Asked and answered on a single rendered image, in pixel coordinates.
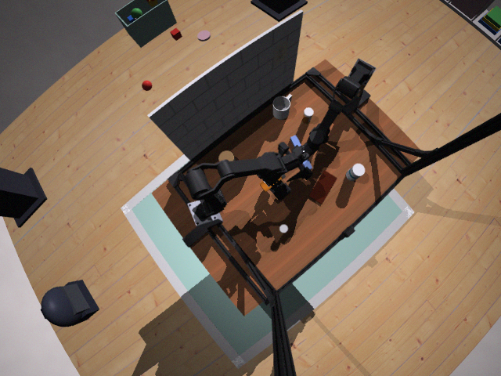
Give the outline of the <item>blue flat bar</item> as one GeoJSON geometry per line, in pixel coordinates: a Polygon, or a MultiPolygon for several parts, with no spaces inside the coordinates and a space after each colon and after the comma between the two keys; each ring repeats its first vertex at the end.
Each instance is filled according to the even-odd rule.
{"type": "MultiPolygon", "coordinates": [[[[301,144],[300,144],[297,136],[290,137],[290,140],[291,140],[291,142],[293,143],[294,146],[296,146],[296,145],[301,146],[301,144]]],[[[311,166],[309,160],[303,162],[302,164],[303,164],[304,167],[308,166],[310,169],[312,169],[312,166],[311,166]]]]}

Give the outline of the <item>grey metal mug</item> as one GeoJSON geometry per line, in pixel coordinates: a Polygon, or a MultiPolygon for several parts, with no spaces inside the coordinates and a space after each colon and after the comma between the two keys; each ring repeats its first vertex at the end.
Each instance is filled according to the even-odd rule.
{"type": "Polygon", "coordinates": [[[273,114],[274,118],[279,119],[279,120],[283,120],[283,119],[287,118],[287,116],[290,112],[289,104],[291,102],[291,99],[292,99],[292,95],[290,94],[288,97],[278,96],[273,100],[272,114],[273,114]],[[273,104],[274,104],[274,106],[273,106],[273,104]],[[288,108],[288,110],[287,110],[287,108],[288,108]],[[285,111],[278,111],[278,110],[285,110],[285,111]]]}

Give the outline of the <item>white cylindrical canister with teal band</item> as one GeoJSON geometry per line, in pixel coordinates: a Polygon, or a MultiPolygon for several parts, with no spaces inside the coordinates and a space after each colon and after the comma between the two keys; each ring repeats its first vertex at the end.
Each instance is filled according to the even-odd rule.
{"type": "Polygon", "coordinates": [[[355,181],[357,178],[362,176],[365,173],[365,168],[362,164],[355,164],[352,168],[350,168],[347,173],[346,177],[350,181],[355,181]]]}

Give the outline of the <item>grey tiled wall panel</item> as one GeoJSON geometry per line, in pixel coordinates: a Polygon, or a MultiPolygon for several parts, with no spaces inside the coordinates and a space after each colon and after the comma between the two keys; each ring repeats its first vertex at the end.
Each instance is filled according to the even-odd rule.
{"type": "Polygon", "coordinates": [[[192,160],[294,81],[303,12],[216,63],[148,117],[192,160]]]}

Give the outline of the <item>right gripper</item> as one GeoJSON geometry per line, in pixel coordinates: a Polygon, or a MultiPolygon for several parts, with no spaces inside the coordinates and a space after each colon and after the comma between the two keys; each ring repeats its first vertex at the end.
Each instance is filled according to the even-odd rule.
{"type": "MultiPolygon", "coordinates": [[[[284,154],[288,154],[288,153],[290,154],[289,147],[288,147],[288,145],[286,145],[286,144],[285,144],[285,142],[281,142],[281,143],[278,145],[278,150],[279,150],[279,152],[280,152],[280,153],[279,153],[280,157],[282,157],[284,154]],[[284,152],[284,151],[285,151],[285,152],[284,152]]],[[[309,150],[309,148],[307,148],[307,147],[306,147],[306,146],[304,146],[304,145],[303,145],[302,150],[303,150],[304,152],[308,151],[308,153],[309,153],[310,155],[312,155],[312,153],[311,153],[311,151],[309,150]]],[[[299,164],[300,164],[300,167],[299,167],[300,171],[299,171],[299,173],[297,173],[296,175],[294,175],[294,176],[292,176],[291,178],[289,178],[289,179],[287,180],[287,182],[292,181],[292,180],[294,180],[294,179],[299,179],[299,178],[302,178],[302,179],[308,180],[308,179],[312,176],[312,171],[311,171],[308,167],[304,167],[304,166],[302,165],[302,163],[303,163],[303,162],[304,162],[304,161],[299,162],[299,164]],[[304,168],[305,168],[305,169],[304,169],[304,168]],[[301,175],[301,176],[300,176],[300,175],[301,175]]]]}

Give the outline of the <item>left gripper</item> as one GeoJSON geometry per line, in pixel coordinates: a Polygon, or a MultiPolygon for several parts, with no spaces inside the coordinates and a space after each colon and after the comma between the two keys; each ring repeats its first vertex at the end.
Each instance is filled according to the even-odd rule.
{"type": "Polygon", "coordinates": [[[270,185],[272,186],[272,188],[270,190],[279,201],[281,201],[285,196],[287,196],[291,192],[291,188],[286,183],[283,183],[282,180],[279,181],[278,176],[274,180],[267,180],[267,179],[263,178],[263,181],[268,186],[270,186],[270,185]],[[267,182],[270,184],[268,184],[267,182]]]}

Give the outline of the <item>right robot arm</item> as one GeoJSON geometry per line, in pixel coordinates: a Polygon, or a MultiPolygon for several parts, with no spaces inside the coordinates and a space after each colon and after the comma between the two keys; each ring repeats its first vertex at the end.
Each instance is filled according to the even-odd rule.
{"type": "MultiPolygon", "coordinates": [[[[308,141],[307,143],[304,144],[309,150],[311,151],[312,155],[319,149],[321,144],[327,143],[329,140],[329,133],[330,129],[328,129],[332,124],[334,119],[340,112],[343,110],[344,107],[346,107],[348,104],[352,103],[355,99],[355,97],[359,94],[361,87],[361,84],[366,80],[370,79],[372,76],[372,71],[374,69],[367,65],[366,63],[363,63],[362,61],[358,60],[357,63],[354,65],[354,67],[351,69],[351,76],[348,78],[347,76],[343,77],[340,79],[340,81],[337,83],[336,87],[333,90],[333,100],[328,106],[329,110],[327,111],[325,117],[323,118],[321,124],[318,124],[316,127],[314,127],[313,130],[310,131],[308,141]],[[362,65],[362,66],[361,66],[362,65]],[[353,70],[354,69],[354,70],[353,70]],[[353,75],[353,73],[355,74],[353,75]],[[362,79],[361,79],[362,78],[362,79]],[[359,81],[361,79],[361,81],[359,81]],[[350,103],[347,103],[345,105],[341,105],[337,101],[334,100],[334,93],[335,91],[339,91],[352,99],[350,103]],[[354,97],[354,99],[353,99],[354,97]],[[323,140],[323,142],[322,142],[323,140]]],[[[307,161],[311,155],[308,153],[308,151],[304,152],[302,150],[303,146],[298,146],[296,145],[293,149],[292,152],[295,152],[295,154],[300,158],[300,162],[303,161],[302,158],[304,158],[305,161],[307,161]]]]}

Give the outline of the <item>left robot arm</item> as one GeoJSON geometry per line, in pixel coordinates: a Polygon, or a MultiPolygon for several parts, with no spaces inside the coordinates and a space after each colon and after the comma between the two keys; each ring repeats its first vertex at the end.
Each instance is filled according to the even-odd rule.
{"type": "Polygon", "coordinates": [[[274,180],[277,176],[279,179],[283,174],[298,167],[300,167],[299,160],[294,152],[283,157],[280,157],[279,153],[265,152],[255,159],[223,160],[216,164],[202,163],[188,170],[184,178],[192,199],[201,200],[200,204],[193,208],[193,212],[203,222],[207,217],[217,215],[224,210],[227,203],[220,189],[229,180],[249,175],[259,175],[260,179],[265,177],[267,180],[274,180]],[[204,173],[206,168],[217,169],[221,177],[213,189],[204,173]]]}

